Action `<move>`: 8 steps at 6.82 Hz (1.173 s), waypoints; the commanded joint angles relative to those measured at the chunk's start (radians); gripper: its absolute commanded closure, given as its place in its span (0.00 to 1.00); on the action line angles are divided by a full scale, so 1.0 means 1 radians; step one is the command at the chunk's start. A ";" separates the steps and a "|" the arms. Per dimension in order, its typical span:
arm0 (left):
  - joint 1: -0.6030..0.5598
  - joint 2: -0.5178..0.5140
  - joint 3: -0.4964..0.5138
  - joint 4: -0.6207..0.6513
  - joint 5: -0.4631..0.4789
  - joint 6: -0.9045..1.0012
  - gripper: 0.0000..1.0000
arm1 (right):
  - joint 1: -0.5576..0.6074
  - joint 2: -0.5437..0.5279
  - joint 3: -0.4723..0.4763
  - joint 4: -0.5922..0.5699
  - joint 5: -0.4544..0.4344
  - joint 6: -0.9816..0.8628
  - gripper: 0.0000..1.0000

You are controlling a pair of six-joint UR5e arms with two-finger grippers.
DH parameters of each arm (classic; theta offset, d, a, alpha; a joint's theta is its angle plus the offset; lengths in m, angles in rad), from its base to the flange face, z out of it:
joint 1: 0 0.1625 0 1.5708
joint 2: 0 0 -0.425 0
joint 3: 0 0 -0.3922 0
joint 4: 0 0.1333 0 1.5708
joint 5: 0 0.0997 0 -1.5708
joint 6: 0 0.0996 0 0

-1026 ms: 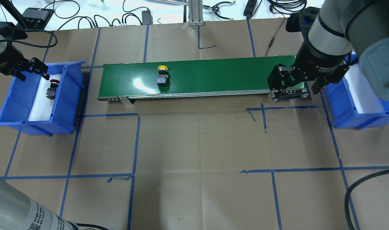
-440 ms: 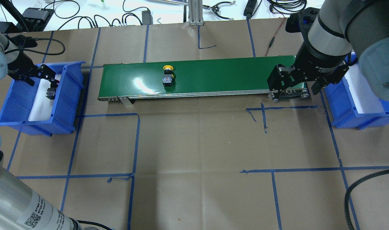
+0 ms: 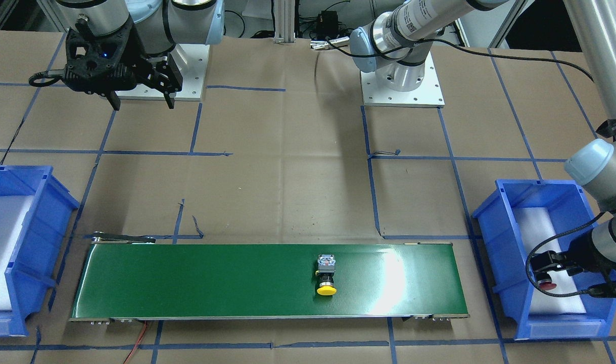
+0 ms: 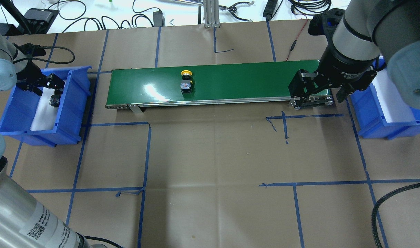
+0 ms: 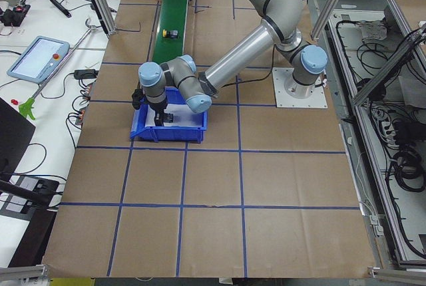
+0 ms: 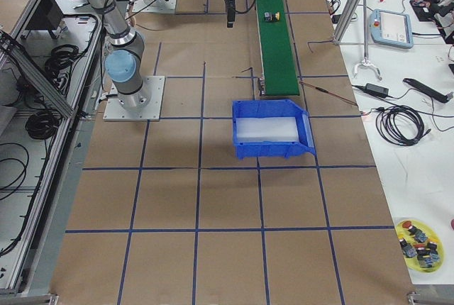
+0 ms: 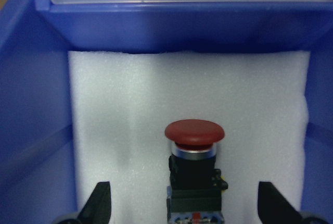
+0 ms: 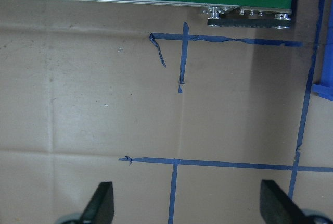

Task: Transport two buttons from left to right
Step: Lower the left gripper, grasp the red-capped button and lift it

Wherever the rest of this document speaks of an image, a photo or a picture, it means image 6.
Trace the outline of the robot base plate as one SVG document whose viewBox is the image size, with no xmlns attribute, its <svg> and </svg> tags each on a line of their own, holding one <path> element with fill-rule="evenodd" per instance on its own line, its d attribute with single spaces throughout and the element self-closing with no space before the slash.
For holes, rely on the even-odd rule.
<svg viewBox="0 0 454 305">
<path fill-rule="evenodd" d="M 132 12 L 174 14 L 177 0 L 134 0 Z"/>
<path fill-rule="evenodd" d="M 131 106 L 123 105 L 117 96 L 109 97 L 104 109 L 105 121 L 159 121 L 162 97 L 165 89 L 164 76 L 145 76 L 143 88 L 150 95 L 130 99 Z"/>
</svg>

